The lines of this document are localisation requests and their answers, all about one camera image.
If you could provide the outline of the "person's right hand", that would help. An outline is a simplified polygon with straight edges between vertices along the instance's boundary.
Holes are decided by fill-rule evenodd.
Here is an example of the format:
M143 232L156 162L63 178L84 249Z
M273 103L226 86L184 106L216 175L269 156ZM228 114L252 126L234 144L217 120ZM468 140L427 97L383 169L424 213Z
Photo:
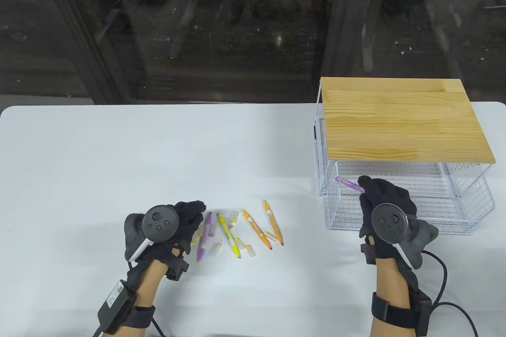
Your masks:
M374 231L372 225L372 211L383 203L390 203L399 207L405 214L416 216L417 207L410 198L410 193L401 187L381 178L371 178L362 175L357 183L363 188L360 194L360 207L363 214L363 222L359 231L359 237L365 237L365 243L370 245L370 238L374 240L376 259L395 259L401 261L401 255L395 247L386 243Z

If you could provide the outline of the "person's left hand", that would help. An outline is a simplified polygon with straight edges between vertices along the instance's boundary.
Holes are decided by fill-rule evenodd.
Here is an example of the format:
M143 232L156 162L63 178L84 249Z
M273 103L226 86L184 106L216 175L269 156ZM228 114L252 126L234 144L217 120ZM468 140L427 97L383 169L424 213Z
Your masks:
M158 260L168 266L165 276L179 281L189 265L183 254L191 252L191 241L204 220L206 205L200 201L156 205L145 214L125 218L125 259L129 264L128 288L137 290L150 264Z

